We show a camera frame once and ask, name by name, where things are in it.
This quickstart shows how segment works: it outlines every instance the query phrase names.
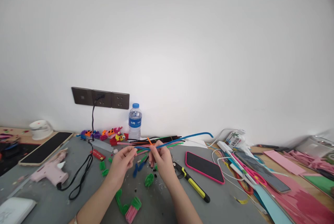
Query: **plastic water bottle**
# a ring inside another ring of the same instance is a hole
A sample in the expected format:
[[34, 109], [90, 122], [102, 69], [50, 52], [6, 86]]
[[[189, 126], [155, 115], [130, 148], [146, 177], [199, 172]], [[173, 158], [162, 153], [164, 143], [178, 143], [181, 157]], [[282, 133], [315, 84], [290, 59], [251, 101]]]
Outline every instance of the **plastic water bottle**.
[[142, 125], [142, 111], [138, 103], [132, 104], [132, 109], [129, 112], [129, 139], [140, 140], [140, 126]]
[[246, 133], [245, 130], [239, 129], [237, 131], [232, 131], [230, 135], [227, 137], [226, 142], [229, 146], [233, 149], [234, 147], [240, 147], [245, 143], [244, 134]]

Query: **power socket panel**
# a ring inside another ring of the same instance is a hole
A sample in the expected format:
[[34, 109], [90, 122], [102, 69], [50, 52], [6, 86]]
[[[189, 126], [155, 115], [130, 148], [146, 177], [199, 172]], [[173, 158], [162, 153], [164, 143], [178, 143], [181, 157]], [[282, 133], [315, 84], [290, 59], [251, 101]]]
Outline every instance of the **power socket panel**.
[[81, 87], [71, 87], [71, 89], [73, 93], [74, 103], [87, 106], [93, 105], [91, 89]]
[[119, 109], [129, 109], [130, 94], [128, 93], [111, 93], [111, 107]]
[[95, 101], [96, 98], [104, 95], [104, 98], [99, 99], [95, 102], [95, 106], [100, 107], [111, 107], [111, 92], [92, 90], [92, 100]]

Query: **wire cutter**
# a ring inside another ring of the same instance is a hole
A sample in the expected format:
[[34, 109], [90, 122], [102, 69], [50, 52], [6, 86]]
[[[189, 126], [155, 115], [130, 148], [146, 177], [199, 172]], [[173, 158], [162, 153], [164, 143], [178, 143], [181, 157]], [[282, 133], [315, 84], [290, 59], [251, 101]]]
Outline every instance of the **wire cutter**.
[[192, 185], [192, 187], [198, 192], [198, 194], [204, 199], [205, 202], [210, 202], [210, 197], [203, 191], [203, 189], [200, 188], [199, 185], [196, 184], [196, 182], [191, 178], [191, 176], [187, 173], [187, 171], [184, 169], [184, 167], [177, 164], [172, 156], [172, 161], [174, 168], [177, 169], [181, 174], [178, 175], [178, 179], [182, 179], [185, 177], [187, 181]]

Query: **black power cord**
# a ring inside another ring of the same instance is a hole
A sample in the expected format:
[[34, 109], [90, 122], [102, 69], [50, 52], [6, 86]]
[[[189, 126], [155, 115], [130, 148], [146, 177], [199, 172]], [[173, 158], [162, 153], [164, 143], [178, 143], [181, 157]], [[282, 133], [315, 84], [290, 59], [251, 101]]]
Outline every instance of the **black power cord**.
[[[104, 98], [104, 94], [101, 95], [100, 97], [96, 98], [96, 99], [94, 100], [94, 104], [93, 104], [93, 111], [92, 111], [92, 141], [94, 141], [94, 108], [95, 108], [95, 104], [96, 104], [96, 102], [97, 102], [99, 99], [102, 99], [102, 98]], [[86, 165], [85, 171], [84, 171], [84, 173], [83, 173], [83, 175], [82, 175], [82, 177], [81, 177], [80, 183], [79, 183], [78, 186], [76, 186], [76, 187], [70, 192], [70, 194], [69, 194], [69, 200], [75, 200], [75, 199], [79, 196], [80, 191], [81, 191], [81, 186], [82, 186], [82, 184], [83, 184], [83, 182], [84, 182], [84, 180], [85, 180], [85, 177], [86, 177], [86, 174], [87, 174], [87, 172], [88, 172], [88, 169], [90, 168], [90, 166], [91, 166], [91, 164], [92, 164], [92, 161], [93, 161], [93, 149], [94, 149], [94, 148], [93, 148], [93, 145], [91, 144], [90, 140], [87, 140], [87, 142], [88, 142], [88, 144], [90, 144], [90, 146], [92, 147], [92, 152], [87, 156], [85, 162], [84, 162], [84, 163], [81, 165], [81, 167], [77, 170], [77, 172], [75, 173], [75, 175], [74, 175], [74, 177], [73, 177], [71, 183], [70, 183], [67, 187], [65, 187], [65, 188], [62, 188], [62, 184], [61, 184], [60, 182], [57, 184], [57, 189], [58, 189], [58, 190], [60, 190], [60, 191], [65, 191], [65, 190], [67, 190], [67, 189], [72, 185], [72, 183], [74, 182], [74, 180], [76, 179], [76, 177], [77, 177], [79, 171], [81, 170], [81, 168], [82, 168], [82, 167], [84, 166], [84, 164], [87, 162], [87, 165]], [[77, 190], [77, 189], [79, 189], [79, 191], [77, 192], [77, 194], [76, 194], [74, 197], [71, 197], [72, 193], [73, 193], [75, 190]]]

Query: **hand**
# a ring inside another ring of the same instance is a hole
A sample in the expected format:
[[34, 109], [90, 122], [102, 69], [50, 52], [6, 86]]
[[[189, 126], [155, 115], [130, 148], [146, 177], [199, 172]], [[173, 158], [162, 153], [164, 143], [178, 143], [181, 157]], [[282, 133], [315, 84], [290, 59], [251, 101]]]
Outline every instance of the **hand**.
[[133, 166], [133, 159], [136, 156], [137, 149], [133, 146], [123, 148], [114, 156], [106, 180], [108, 180], [116, 190], [121, 188], [125, 173]]
[[154, 162], [157, 163], [159, 174], [166, 186], [169, 187], [175, 183], [175, 180], [178, 181], [178, 179], [170, 151], [166, 146], [157, 149], [156, 146], [160, 145], [163, 145], [163, 143], [158, 140], [154, 146], [150, 146], [149, 163], [151, 167], [154, 167]]

